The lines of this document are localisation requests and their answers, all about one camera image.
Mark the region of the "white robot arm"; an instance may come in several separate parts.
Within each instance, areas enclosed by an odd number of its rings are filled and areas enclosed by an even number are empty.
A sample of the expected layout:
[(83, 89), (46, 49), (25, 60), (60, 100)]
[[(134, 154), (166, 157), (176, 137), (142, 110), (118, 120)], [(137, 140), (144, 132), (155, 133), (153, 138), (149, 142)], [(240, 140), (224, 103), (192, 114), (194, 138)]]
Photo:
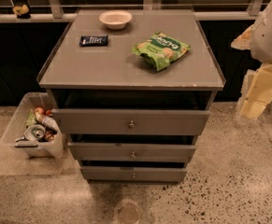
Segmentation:
[(249, 70), (244, 76), (237, 102), (237, 121), (248, 123), (257, 120), (272, 102), (272, 0), (231, 47), (248, 49), (251, 57), (262, 63), (256, 71)]

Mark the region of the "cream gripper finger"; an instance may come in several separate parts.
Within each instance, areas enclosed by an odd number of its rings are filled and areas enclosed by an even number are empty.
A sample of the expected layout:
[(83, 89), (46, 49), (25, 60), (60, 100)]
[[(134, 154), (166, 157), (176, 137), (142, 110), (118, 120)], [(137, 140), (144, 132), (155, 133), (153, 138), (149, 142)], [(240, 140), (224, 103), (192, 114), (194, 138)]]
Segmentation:
[(246, 119), (258, 119), (264, 112), (266, 104), (258, 101), (249, 101), (244, 97), (240, 97), (237, 102), (236, 111), (240, 117)]

